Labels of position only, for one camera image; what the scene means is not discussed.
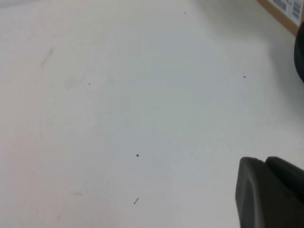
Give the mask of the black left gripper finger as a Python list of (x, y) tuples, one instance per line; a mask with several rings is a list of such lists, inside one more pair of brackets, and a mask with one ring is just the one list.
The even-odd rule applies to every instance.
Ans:
[(304, 171), (278, 157), (243, 157), (235, 199), (242, 228), (302, 228)]

